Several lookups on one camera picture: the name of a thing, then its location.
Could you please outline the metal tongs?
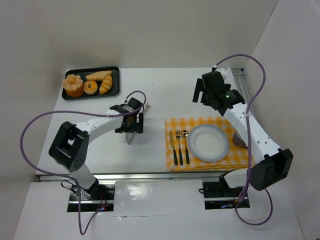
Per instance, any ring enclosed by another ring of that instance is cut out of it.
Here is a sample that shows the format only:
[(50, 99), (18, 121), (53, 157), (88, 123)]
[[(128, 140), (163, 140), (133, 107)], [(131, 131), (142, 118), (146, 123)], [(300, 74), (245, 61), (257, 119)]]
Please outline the metal tongs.
[[(146, 105), (145, 105), (144, 108), (143, 108), (142, 113), (145, 115), (146, 112), (150, 109), (150, 107), (151, 107), (151, 106), (150, 106), (149, 103), (147, 102)], [(125, 140), (126, 140), (127, 145), (130, 145), (130, 144), (131, 144), (131, 142), (132, 142), (132, 140), (133, 140), (133, 138), (134, 138), (135, 135), (136, 135), (136, 133), (126, 133)]]

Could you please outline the sugared orange round cake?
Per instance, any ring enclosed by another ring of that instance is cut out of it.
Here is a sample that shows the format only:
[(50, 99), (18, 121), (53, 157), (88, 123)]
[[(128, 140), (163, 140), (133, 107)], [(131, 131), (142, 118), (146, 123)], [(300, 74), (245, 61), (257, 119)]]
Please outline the sugared orange round cake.
[(72, 98), (78, 98), (84, 94), (84, 82), (80, 75), (69, 74), (62, 81), (62, 87)]

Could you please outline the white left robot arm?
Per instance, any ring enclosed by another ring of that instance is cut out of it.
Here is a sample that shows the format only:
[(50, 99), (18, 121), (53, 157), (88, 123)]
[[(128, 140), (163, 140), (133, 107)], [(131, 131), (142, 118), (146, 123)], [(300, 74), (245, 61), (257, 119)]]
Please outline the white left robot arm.
[(132, 97), (123, 104), (111, 106), (103, 117), (77, 124), (66, 121), (60, 126), (48, 153), (70, 172), (91, 199), (104, 195), (107, 188), (99, 184), (85, 164), (89, 144), (110, 131), (143, 133), (144, 114), (137, 111), (142, 107), (143, 103)]

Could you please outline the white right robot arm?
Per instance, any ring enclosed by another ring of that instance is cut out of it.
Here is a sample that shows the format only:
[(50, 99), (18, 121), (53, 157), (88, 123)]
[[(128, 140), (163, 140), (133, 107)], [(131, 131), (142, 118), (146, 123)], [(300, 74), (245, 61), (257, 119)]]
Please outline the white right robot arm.
[(192, 101), (218, 111), (251, 149), (249, 155), (255, 165), (229, 171), (219, 178), (220, 182), (230, 189), (249, 183), (255, 190), (262, 191), (288, 176), (294, 156), (269, 137), (248, 110), (242, 95), (225, 83), (226, 78), (227, 74), (219, 69), (203, 74), (196, 81)]

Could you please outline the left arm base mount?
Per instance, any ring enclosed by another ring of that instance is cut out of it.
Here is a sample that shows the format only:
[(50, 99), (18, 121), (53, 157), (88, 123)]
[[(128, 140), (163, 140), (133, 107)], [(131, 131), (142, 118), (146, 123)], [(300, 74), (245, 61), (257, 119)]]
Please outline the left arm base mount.
[(76, 184), (70, 180), (63, 180), (60, 183), (61, 187), (69, 191), (69, 199), (67, 212), (75, 213), (78, 211), (79, 196), (81, 196), (81, 212), (113, 212), (114, 197), (116, 185), (114, 182), (101, 184), (96, 193), (89, 194), (83, 188), (80, 189), (80, 194)]

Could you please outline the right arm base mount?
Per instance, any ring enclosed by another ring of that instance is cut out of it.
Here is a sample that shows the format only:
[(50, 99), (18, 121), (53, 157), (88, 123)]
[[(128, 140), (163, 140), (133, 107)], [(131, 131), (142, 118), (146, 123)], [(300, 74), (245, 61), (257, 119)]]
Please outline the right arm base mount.
[(222, 186), (219, 182), (203, 182), (202, 188), (198, 189), (204, 197), (205, 210), (234, 209), (237, 205), (239, 208), (250, 208), (247, 196), (239, 202), (238, 197), (241, 191), (242, 187), (229, 188)]

